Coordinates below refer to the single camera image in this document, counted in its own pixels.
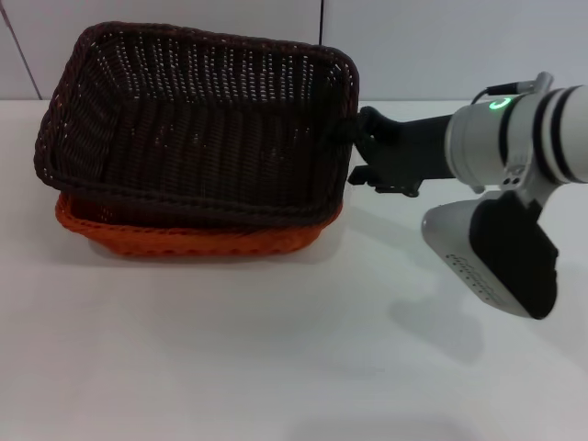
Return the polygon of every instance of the white table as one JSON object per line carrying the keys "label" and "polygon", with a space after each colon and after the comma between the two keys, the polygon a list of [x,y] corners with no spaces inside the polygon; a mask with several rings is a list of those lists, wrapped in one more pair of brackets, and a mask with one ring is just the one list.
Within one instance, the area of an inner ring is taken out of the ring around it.
{"label": "white table", "polygon": [[542,217],[560,297],[535,322],[484,305],[421,239],[427,209],[473,197],[457,181],[353,188],[297,254],[114,257],[53,217],[32,164],[46,107],[0,103],[2,441],[588,439],[588,187]]}

